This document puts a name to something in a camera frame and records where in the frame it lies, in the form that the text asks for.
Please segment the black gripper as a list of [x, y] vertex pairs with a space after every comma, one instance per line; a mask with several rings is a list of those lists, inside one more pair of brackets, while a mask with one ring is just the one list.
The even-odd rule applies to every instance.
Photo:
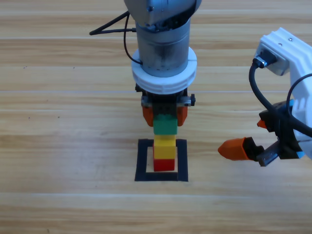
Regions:
[[252, 137], [226, 140], [218, 148], [221, 156], [232, 161], [252, 160], [258, 161], [260, 166], [266, 167], [277, 157], [280, 159], [299, 159], [302, 150], [299, 147], [292, 127], [280, 120], [269, 110], [259, 114], [260, 121], [257, 126], [274, 132], [277, 141], [264, 150], [263, 146], [257, 146]]
[[135, 90], [142, 93], [143, 117], [150, 127], [153, 127], [154, 115], [177, 115], [177, 125], [181, 127], [187, 118], [188, 107], [196, 102], [195, 94], [189, 96], [188, 89], [164, 95], [150, 93], [136, 84]]

